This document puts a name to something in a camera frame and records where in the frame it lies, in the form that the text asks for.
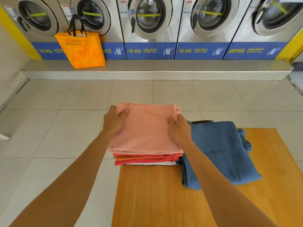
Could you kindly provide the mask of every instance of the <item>wooden table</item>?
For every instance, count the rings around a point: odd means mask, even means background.
[[[263,179],[237,186],[279,227],[303,226],[303,173],[275,129],[245,128]],[[112,227],[212,227],[202,190],[182,185],[180,166],[121,166]]]

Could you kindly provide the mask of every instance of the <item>reusable tote bag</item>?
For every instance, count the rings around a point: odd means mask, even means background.
[[[74,68],[105,66],[99,35],[97,33],[87,33],[83,19],[83,17],[73,15],[67,33],[58,33],[55,34],[55,37]],[[80,20],[81,31],[76,31],[75,20]]]

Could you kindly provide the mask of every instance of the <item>tiled floor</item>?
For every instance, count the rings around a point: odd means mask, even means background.
[[[303,97],[287,81],[32,80],[0,114],[0,226],[59,176],[119,102],[175,103],[186,119],[274,127],[303,170]],[[76,226],[111,225],[119,167],[106,153]]]

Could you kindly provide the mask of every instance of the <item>washing machine door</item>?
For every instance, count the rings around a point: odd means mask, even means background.
[[[233,20],[239,0],[197,0],[191,11],[191,27],[199,36],[222,32]]]
[[[79,16],[85,17],[84,26],[100,36],[105,35],[111,26],[111,17],[102,0],[71,0],[71,8],[75,8]]]
[[[58,32],[58,21],[53,11],[42,0],[22,0],[18,8],[29,30],[47,36],[53,36]]]
[[[256,10],[253,28],[261,36],[271,36],[287,30],[295,18],[303,17],[302,13],[303,3],[264,0]]]
[[[172,0],[129,0],[131,32],[151,40],[165,32],[172,19]]]

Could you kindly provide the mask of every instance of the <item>stack of folded clothes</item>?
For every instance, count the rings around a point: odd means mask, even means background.
[[[232,184],[240,185],[262,178],[248,155],[252,145],[245,138],[245,130],[237,129],[229,121],[188,123],[196,146]],[[182,166],[183,185],[201,189],[187,156],[183,154],[177,163]]]
[[[119,103],[116,111],[129,109],[125,126],[112,139],[108,150],[115,165],[175,165],[183,151],[169,137],[167,117],[177,121],[181,110],[174,104]]]

